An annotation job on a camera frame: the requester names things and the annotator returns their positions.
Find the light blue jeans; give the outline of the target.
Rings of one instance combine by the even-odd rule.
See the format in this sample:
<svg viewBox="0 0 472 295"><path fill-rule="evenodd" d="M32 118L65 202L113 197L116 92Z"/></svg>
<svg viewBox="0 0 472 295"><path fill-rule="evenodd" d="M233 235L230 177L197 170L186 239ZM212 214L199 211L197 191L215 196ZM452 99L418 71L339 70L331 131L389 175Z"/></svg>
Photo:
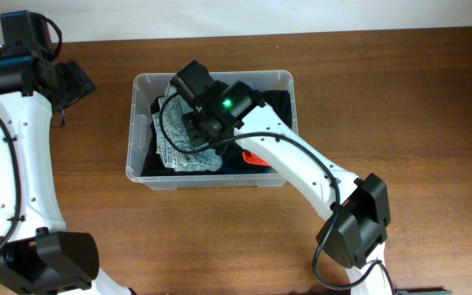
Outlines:
<svg viewBox="0 0 472 295"><path fill-rule="evenodd" d="M166 105L163 113L163 126L167 136L182 150L195 150L192 141L185 129L183 115L192 115L193 109L176 95ZM178 152L161 131L159 111L152 114L157 136L156 153L161 158L163 166L175 172L203 172L218 171L222 166L222 158L214 149L194 154L183 154Z"/></svg>

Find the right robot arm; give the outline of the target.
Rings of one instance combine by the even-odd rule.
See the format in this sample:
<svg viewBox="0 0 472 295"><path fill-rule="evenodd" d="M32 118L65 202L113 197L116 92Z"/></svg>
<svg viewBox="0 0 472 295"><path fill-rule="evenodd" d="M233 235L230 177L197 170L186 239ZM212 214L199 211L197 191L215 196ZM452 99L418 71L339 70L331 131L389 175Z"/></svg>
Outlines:
<svg viewBox="0 0 472 295"><path fill-rule="evenodd" d="M191 61L170 85L193 110L202 136L197 152L236 143L264 160L312 205L324 226L312 259L316 280L351 294L397 294L384 261L391 222L387 185L361 179L324 157L294 133L260 93L236 81L230 86Z"/></svg>

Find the black garment with red waistband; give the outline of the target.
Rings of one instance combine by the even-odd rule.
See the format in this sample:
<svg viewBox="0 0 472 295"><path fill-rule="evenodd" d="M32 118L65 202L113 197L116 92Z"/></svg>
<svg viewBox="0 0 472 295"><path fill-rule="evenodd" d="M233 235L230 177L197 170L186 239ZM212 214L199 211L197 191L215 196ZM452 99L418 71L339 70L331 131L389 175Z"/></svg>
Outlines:
<svg viewBox="0 0 472 295"><path fill-rule="evenodd" d="M293 124L291 97L287 90L266 90L256 93L269 104L276 115L289 127ZM264 171L270 166L255 154L243 150L236 143L229 143L221 153L224 165L239 166L249 170Z"/></svg>

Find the blue garment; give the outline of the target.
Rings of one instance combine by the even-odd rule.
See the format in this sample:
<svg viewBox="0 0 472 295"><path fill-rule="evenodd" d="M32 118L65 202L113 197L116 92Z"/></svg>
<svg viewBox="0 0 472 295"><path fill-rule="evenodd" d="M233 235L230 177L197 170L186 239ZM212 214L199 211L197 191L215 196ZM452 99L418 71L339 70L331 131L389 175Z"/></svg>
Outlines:
<svg viewBox="0 0 472 295"><path fill-rule="evenodd" d="M225 175L250 175L268 174L272 171L270 166L256 166L246 163L243 159L222 159L222 165L218 171Z"/></svg>

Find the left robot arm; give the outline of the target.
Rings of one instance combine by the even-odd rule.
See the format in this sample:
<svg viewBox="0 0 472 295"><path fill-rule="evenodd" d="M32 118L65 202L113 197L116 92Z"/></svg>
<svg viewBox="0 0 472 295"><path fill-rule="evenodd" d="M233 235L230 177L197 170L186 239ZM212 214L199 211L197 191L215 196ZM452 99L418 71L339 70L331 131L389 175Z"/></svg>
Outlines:
<svg viewBox="0 0 472 295"><path fill-rule="evenodd" d="M94 84L75 61L58 61L62 33L51 19L14 11L0 21L0 284L18 294L127 294L102 270L93 236L66 229L53 181L52 116Z"/></svg>

